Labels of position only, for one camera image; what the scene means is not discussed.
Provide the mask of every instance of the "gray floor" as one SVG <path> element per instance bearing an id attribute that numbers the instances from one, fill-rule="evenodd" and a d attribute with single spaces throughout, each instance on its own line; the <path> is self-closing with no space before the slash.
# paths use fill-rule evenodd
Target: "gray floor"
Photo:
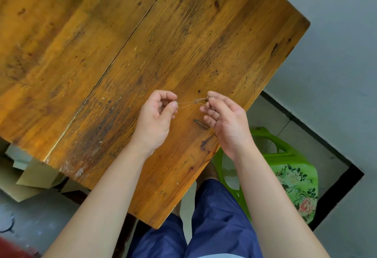
<path id="1" fill-rule="evenodd" d="M 247 111 L 247 116 L 251 127 L 266 127 L 273 135 L 302 152 L 316 167 L 320 197 L 348 169 L 348 166 L 261 96 Z M 274 151 L 273 144 L 271 145 L 270 142 L 257 141 L 257 145 L 262 152 Z M 232 168 L 231 161 L 224 161 L 224 164 Z M 238 184 L 236 177 L 226 179 L 231 185 Z M 191 240 L 192 235 L 191 216 L 194 212 L 195 187 L 194 183 L 183 197 L 181 205 L 181 217 L 187 242 Z M 23 248 L 32 246 L 40 253 L 44 253 L 77 208 L 76 203 L 66 199 L 54 189 L 46 190 L 21 203 L 14 202 L 0 191 L 0 218 L 11 217 L 14 220 L 12 231 L 0 233 L 0 236 Z"/>

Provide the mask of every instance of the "green plastic stool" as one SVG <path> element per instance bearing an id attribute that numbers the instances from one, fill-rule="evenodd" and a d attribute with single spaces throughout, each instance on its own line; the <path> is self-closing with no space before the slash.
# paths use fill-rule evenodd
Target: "green plastic stool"
<path id="1" fill-rule="evenodd" d="M 253 136 L 266 137 L 275 144 L 277 153 L 262 155 L 279 179 L 301 217 L 306 223 L 311 222 L 316 213 L 318 201 L 318 174 L 315 167 L 299 151 L 272 135 L 266 128 L 250 129 L 250 132 Z M 246 216 L 251 220 L 241 186 L 239 190 L 235 190 L 225 182 L 222 171 L 223 154 L 224 151 L 220 148 L 212 158 L 212 163 L 219 173 L 220 182 L 234 196 Z"/>

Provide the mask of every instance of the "black baseboard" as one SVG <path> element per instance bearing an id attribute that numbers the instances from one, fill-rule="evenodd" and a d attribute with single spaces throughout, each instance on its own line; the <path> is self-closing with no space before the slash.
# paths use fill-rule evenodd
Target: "black baseboard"
<path id="1" fill-rule="evenodd" d="M 356 185 L 358 181 L 363 177 L 364 173 L 351 163 L 345 156 L 332 147 L 328 142 L 323 140 L 317 133 L 311 130 L 308 126 L 302 123 L 296 116 L 281 106 L 275 99 L 269 96 L 266 92 L 262 91 L 261 96 L 270 102 L 273 106 L 283 112 L 291 121 L 295 122 L 305 132 L 317 140 L 322 146 L 328 149 L 334 156 L 349 166 L 348 170 L 337 180 L 335 184 L 327 190 L 327 192 L 318 200 L 316 215 L 312 222 L 309 223 L 311 230 L 317 228 L 317 226 L 325 219 L 330 211 L 346 196 L 346 194 Z"/>

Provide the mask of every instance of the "wooden table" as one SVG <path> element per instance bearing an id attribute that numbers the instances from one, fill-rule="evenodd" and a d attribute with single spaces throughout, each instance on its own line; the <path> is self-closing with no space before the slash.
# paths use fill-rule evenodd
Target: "wooden table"
<path id="1" fill-rule="evenodd" d="M 92 189 L 154 89 L 248 109 L 308 20 L 287 0 L 0 0 L 0 136 Z M 218 148 L 181 109 L 129 212 L 159 227 Z"/>

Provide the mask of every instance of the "white wall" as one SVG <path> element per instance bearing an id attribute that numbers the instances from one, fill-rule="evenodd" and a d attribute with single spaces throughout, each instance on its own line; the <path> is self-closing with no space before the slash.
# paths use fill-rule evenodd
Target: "white wall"
<path id="1" fill-rule="evenodd" d="M 366 175 L 316 230 L 332 257 L 377 257 L 377 0 L 289 0 L 311 27 L 265 91 Z"/>

